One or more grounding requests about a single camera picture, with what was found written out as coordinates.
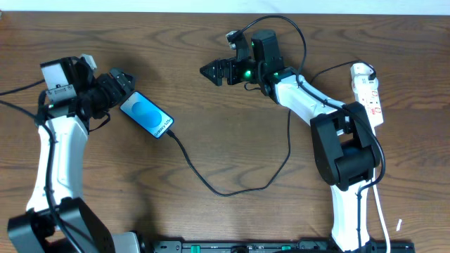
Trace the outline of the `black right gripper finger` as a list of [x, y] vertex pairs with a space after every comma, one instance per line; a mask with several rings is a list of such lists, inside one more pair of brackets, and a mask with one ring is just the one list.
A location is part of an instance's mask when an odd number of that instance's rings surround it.
[[222, 79], [224, 77], [223, 70], [219, 68], [200, 68], [200, 73], [209, 79], [215, 86], [222, 85]]
[[223, 72], [224, 59], [216, 59], [200, 68], [200, 72]]

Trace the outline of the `blue Galaxy S25+ smartphone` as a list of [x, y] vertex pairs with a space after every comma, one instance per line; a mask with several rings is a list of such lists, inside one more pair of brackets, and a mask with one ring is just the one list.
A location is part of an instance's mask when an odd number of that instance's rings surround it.
[[156, 139], [161, 138], [174, 123], [172, 116], [139, 91], [133, 92], [121, 104], [120, 110]]

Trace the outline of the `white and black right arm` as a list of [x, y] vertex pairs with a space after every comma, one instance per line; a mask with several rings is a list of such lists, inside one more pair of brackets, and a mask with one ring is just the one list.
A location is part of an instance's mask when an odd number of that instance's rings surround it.
[[214, 60], [200, 73], [217, 86], [224, 80], [257, 84], [265, 96], [309, 125], [316, 167], [332, 193], [331, 238], [341, 252], [363, 250], [370, 240], [366, 195], [382, 157], [364, 106], [327, 97], [298, 70], [285, 66], [273, 30], [260, 30], [250, 41], [238, 31], [226, 38], [236, 56]]

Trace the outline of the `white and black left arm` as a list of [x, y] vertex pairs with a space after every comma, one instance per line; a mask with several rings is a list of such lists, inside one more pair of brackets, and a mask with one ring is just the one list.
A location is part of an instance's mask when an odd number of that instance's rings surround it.
[[42, 63], [47, 88], [30, 113], [40, 137], [37, 180], [26, 211], [8, 221], [18, 252], [143, 252], [134, 231], [112, 234], [83, 200], [84, 149], [91, 119], [110, 121], [110, 109], [134, 91], [135, 77], [120, 68], [95, 75], [92, 56]]

